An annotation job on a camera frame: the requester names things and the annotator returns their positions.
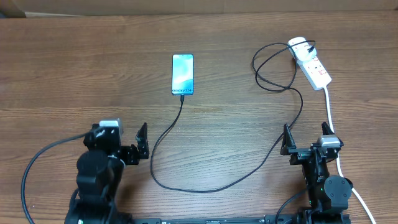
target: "wood grain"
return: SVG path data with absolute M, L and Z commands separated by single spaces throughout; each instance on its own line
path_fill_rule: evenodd
M 149 145 L 173 121 L 171 56 L 195 55 L 195 94 L 155 155 L 159 181 L 185 189 L 215 189 L 263 160 L 284 123 L 300 106 L 297 94 L 260 89 L 251 71 L 255 51 L 296 36 L 317 40 L 329 86 L 345 176 L 378 223 L 398 222 L 398 12 L 306 12 L 208 16 L 132 16 L 0 20 L 0 223 L 27 223 L 20 203 L 22 173 L 46 144 L 87 131 L 104 118 L 121 118 L 123 143 L 146 121 Z M 258 63 L 273 54 L 271 47 Z M 262 71 L 288 83 L 288 52 Z M 304 109 L 292 133 L 307 146 L 326 120 L 324 94 L 302 72 L 294 87 Z M 303 188 L 301 167 L 279 147 L 243 182 L 215 194 L 160 188 L 149 161 L 128 167 L 118 206 L 136 218 L 258 217 L 275 213 Z M 27 203 L 37 223 L 63 223 L 76 188 L 82 141 L 43 154 L 27 180 Z M 330 164 L 332 174 L 336 167 Z M 294 212 L 307 198 L 289 205 Z M 369 223 L 352 196 L 353 223 Z

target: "smartphone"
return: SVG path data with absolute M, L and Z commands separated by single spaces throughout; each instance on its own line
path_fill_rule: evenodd
M 193 94 L 193 55 L 173 55 L 172 94 Z

